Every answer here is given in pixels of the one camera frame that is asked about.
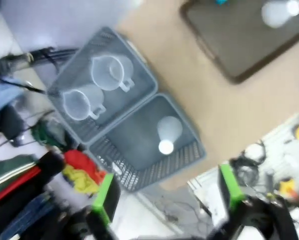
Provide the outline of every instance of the plastic bin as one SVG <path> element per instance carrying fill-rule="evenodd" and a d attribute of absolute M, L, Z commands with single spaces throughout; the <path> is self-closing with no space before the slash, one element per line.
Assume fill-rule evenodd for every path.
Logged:
<path fill-rule="evenodd" d="M 62 92 L 92 84 L 92 58 L 102 54 L 114 54 L 128 57 L 133 63 L 131 79 L 134 86 L 125 92 L 121 88 L 103 90 L 103 106 L 106 111 L 98 119 L 88 117 L 73 120 L 64 111 Z M 48 88 L 47 96 L 53 104 L 65 126 L 78 142 L 91 143 L 106 132 L 124 116 L 137 108 L 158 90 L 157 81 L 135 50 L 118 33 L 108 27 L 102 28 L 79 50 L 63 67 L 54 83 Z"/>
<path fill-rule="evenodd" d="M 183 127 L 170 155 L 159 151 L 157 125 L 165 116 L 178 118 Z M 159 93 L 88 146 L 87 154 L 134 192 L 202 160 L 205 151 L 183 111 L 169 95 Z"/>

